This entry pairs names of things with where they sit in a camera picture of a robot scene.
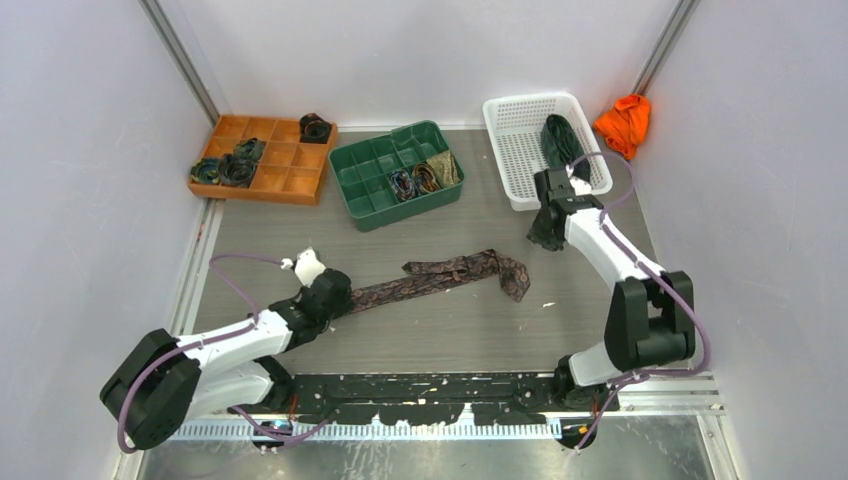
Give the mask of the brown paisley tie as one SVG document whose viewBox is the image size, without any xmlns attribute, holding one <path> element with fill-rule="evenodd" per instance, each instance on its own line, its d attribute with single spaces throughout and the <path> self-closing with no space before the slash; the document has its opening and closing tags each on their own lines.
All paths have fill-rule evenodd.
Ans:
<svg viewBox="0 0 848 480">
<path fill-rule="evenodd" d="M 401 278 L 354 289 L 348 315 L 447 292 L 492 277 L 515 302 L 521 302 L 531 287 L 527 266 L 493 249 L 442 261 L 410 261 L 402 266 L 402 271 Z"/>
</svg>

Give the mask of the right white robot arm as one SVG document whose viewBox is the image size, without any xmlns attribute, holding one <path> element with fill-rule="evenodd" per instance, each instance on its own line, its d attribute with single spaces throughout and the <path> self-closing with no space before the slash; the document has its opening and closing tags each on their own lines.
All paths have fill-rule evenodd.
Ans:
<svg viewBox="0 0 848 480">
<path fill-rule="evenodd" d="M 611 380 L 690 359 L 698 340 L 690 277 L 665 270 L 622 237 L 601 202 L 578 192 L 566 168 L 537 172 L 534 183 L 540 208 L 528 239 L 550 251 L 575 248 L 612 294 L 602 339 L 559 360 L 556 401 L 577 411 Z"/>
</svg>

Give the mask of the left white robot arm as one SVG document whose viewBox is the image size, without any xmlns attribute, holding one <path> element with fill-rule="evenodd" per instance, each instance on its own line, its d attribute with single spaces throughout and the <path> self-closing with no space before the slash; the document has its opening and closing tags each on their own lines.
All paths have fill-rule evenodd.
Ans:
<svg viewBox="0 0 848 480">
<path fill-rule="evenodd" d="M 102 387 L 121 448 L 152 449 L 184 421 L 218 410 L 285 409 L 292 375 L 276 355 L 313 341 L 353 307 L 350 278 L 327 269 L 256 317 L 203 334 L 148 332 Z"/>
</svg>

